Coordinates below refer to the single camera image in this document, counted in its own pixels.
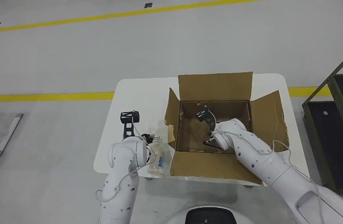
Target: cardboard box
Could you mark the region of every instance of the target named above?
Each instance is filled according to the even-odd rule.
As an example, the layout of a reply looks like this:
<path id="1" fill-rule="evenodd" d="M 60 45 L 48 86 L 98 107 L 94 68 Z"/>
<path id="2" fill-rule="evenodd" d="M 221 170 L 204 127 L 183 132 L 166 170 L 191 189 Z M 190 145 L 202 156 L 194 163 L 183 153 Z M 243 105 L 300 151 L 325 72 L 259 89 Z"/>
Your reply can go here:
<path id="1" fill-rule="evenodd" d="M 247 170 L 232 150 L 205 146 L 210 137 L 206 122 L 199 122 L 196 113 L 204 105 L 218 122 L 238 118 L 246 128 L 272 146 L 272 140 L 289 145 L 287 128 L 279 92 L 250 101 L 252 72 L 227 74 L 197 74 L 178 77 L 180 100 L 170 88 L 165 124 L 168 143 L 175 149 L 170 174 L 262 181 Z M 276 144 L 276 151 L 286 148 Z"/>

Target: floor marking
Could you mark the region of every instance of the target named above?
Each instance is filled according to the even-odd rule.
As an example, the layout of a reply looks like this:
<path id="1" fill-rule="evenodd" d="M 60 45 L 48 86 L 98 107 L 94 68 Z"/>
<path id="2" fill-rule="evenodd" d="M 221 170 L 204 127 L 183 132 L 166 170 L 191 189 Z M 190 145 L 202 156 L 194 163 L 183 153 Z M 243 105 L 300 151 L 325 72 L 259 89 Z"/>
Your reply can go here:
<path id="1" fill-rule="evenodd" d="M 254 1 L 258 1 L 258 0 L 220 0 L 220 1 L 212 1 L 212 2 L 183 4 L 183 5 L 178 5 L 178 6 L 167 6 L 167 7 L 161 7 L 161 8 L 148 8 L 148 9 L 142 9 L 142 10 L 136 10 L 136 11 L 130 11 L 130 12 L 118 12 L 118 13 L 98 15 L 98 16 L 89 16 L 89 17 L 83 17 L 83 18 L 71 18 L 71 19 L 67 19 L 67 20 L 39 22 L 36 24 L 25 24 L 25 25 L 20 25 L 20 26 L 0 27 L 0 32 L 31 29 L 31 28 L 43 27 L 43 26 L 56 26 L 56 25 L 62 25 L 62 24 L 73 24 L 73 23 L 77 23 L 77 22 L 107 20 L 110 18 L 121 18 L 121 17 L 127 17 L 127 16 L 137 16 L 137 15 L 145 15 L 145 14 L 159 13 L 159 12 L 188 10 L 190 8 L 203 8 L 203 7 L 211 7 L 211 6 L 221 6 L 224 4 L 237 4 L 237 3 L 254 2 Z"/>
<path id="2" fill-rule="evenodd" d="M 290 97 L 308 97 L 317 87 L 289 87 Z M 317 96 L 331 96 L 328 87 L 324 87 Z M 30 101 L 86 101 L 112 100 L 114 92 L 81 92 L 72 94 L 28 94 L 0 95 L 0 102 L 30 102 Z"/>

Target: plastic bottle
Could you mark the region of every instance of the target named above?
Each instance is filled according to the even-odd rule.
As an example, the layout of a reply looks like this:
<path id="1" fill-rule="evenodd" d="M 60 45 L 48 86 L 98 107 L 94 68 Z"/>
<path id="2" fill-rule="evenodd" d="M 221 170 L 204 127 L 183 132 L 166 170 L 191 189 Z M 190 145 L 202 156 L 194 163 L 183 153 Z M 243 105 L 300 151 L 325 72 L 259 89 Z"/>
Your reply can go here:
<path id="1" fill-rule="evenodd" d="M 150 144 L 152 150 L 155 153 L 155 162 L 149 165 L 149 173 L 151 174 L 163 174 L 163 161 L 162 161 L 162 154 L 163 154 L 163 144 L 162 139 L 160 136 L 156 136 L 154 138 L 153 143 Z"/>

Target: white table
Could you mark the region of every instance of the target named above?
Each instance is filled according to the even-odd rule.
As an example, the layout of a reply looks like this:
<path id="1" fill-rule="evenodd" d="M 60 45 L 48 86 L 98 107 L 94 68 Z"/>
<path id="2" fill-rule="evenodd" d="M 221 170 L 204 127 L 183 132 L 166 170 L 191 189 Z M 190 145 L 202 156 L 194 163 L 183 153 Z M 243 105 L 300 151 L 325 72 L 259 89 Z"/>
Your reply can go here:
<path id="1" fill-rule="evenodd" d="M 164 116 L 168 102 L 169 87 L 178 95 L 178 79 L 172 78 L 138 78 L 121 80 L 115 90 L 108 117 L 100 139 L 97 154 L 94 160 L 94 170 L 98 173 L 108 174 L 111 171 L 107 160 L 107 153 L 111 144 L 123 139 L 124 125 L 120 122 L 120 113 L 137 110 L 140 113 L 140 122 L 135 126 L 140 134 L 155 133 L 167 143 L 167 126 Z M 293 114 L 286 81 L 280 74 L 253 74 L 251 100 L 279 90 L 284 112 L 284 120 L 288 129 L 291 162 L 301 172 L 309 176 L 306 158 L 304 157 L 302 143 L 298 133 L 297 124 Z M 164 155 L 164 175 L 149 174 L 147 167 L 138 171 L 139 176 L 145 178 L 170 178 L 180 180 L 206 181 L 214 183 L 232 183 L 242 185 L 257 185 L 248 181 L 236 179 L 212 179 L 196 176 L 170 176 L 170 165 L 175 150 L 168 146 Z M 289 151 L 282 152 L 288 160 Z"/>

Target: bottle label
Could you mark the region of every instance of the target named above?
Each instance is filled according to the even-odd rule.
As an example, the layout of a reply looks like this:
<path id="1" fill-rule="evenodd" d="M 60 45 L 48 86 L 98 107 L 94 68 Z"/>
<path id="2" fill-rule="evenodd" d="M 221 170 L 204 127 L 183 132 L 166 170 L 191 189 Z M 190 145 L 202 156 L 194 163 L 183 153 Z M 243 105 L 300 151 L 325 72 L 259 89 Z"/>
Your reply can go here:
<path id="1" fill-rule="evenodd" d="M 159 158 L 159 167 L 162 167 L 162 156 Z"/>

